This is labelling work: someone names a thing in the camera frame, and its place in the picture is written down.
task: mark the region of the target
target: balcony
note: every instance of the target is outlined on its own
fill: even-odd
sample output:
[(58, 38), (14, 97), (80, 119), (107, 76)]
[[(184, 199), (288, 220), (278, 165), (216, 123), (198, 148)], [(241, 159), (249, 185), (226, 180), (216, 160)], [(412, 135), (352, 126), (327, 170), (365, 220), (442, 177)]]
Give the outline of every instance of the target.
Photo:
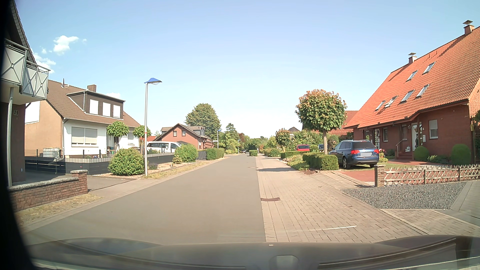
[[(13, 103), (26, 104), (47, 98), (48, 72), (27, 60), (28, 48), (5, 40), (5, 51), (1, 66), (1, 83), (3, 89), (13, 87)], [(2, 102), (8, 102), (10, 92), (3, 91)]]

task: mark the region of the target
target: roof window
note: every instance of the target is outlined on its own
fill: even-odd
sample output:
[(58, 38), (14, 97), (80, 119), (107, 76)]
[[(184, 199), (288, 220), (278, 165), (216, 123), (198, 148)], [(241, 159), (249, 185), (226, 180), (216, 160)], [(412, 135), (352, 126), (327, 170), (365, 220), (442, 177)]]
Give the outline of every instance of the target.
[(390, 107), (390, 105), (395, 101), (395, 99), (396, 99), (397, 97), (398, 97), (398, 96), (394, 96), (394, 97), (385, 105), (385, 108)]
[(412, 75), (410, 75), (410, 77), (408, 77), (407, 82), (408, 82), (409, 80), (411, 80), (411, 79), (413, 78), (413, 76), (415, 76), (415, 74), (417, 73), (417, 71), (418, 71), (418, 70), (415, 70), (414, 72), (412, 72)]
[(430, 69), (432, 69), (433, 65), (435, 64), (435, 62), (431, 63), (430, 65), (428, 65), (428, 67), (425, 69), (425, 71), (423, 72), (423, 74), (427, 73), (430, 71)]
[(382, 102), (380, 102), (380, 105), (378, 105), (378, 107), (377, 107), (375, 110), (378, 110), (378, 109), (380, 109), (380, 107), (381, 107), (381, 106), (382, 106), (384, 103), (385, 103), (385, 100), (384, 100), (384, 101), (382, 101)]
[(413, 94), (413, 91), (415, 91), (415, 89), (409, 91), (409, 92), (403, 97), (403, 99), (402, 99), (401, 102), (407, 101), (407, 99)]
[(420, 92), (418, 93), (418, 95), (416, 96), (416, 98), (421, 97), (421, 95), (423, 95), (423, 93), (427, 90), (427, 88), (428, 88), (429, 85), (430, 85), (430, 84), (425, 85), (425, 86), (420, 90)]

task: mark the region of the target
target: chimney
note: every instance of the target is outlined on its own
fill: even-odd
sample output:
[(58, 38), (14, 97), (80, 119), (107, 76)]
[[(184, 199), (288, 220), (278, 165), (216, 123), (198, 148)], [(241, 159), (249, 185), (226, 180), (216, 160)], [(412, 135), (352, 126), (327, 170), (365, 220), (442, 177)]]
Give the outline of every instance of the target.
[(408, 58), (408, 63), (409, 63), (409, 64), (413, 63), (413, 61), (415, 61), (415, 60), (417, 59), (417, 57), (415, 56), (415, 54), (416, 54), (416, 53), (414, 53), (414, 52), (411, 52), (411, 53), (409, 54), (409, 56), (410, 56), (410, 57)]
[(475, 29), (475, 27), (473, 25), (471, 25), (472, 21), (471, 20), (466, 20), (463, 24), (465, 25), (465, 27), (463, 29), (465, 29), (465, 35), (468, 35), (472, 32), (473, 29)]
[(96, 85), (87, 86), (88, 91), (96, 92)]

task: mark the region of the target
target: red car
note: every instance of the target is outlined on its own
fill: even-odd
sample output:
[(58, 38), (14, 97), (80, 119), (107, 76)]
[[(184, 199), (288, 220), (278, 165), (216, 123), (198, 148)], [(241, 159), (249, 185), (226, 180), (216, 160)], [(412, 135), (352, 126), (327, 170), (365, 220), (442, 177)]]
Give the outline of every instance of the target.
[(295, 147), (295, 150), (297, 150), (297, 151), (310, 151), (310, 146), (309, 145), (297, 145), (297, 147)]

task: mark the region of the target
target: drain cover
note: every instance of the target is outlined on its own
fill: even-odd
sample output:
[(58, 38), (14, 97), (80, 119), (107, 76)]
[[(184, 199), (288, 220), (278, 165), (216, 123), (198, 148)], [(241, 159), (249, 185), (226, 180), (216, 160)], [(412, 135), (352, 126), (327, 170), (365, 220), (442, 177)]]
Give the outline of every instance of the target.
[(261, 201), (264, 201), (264, 202), (275, 202), (275, 201), (279, 201), (280, 200), (280, 197), (276, 197), (276, 198), (260, 198)]

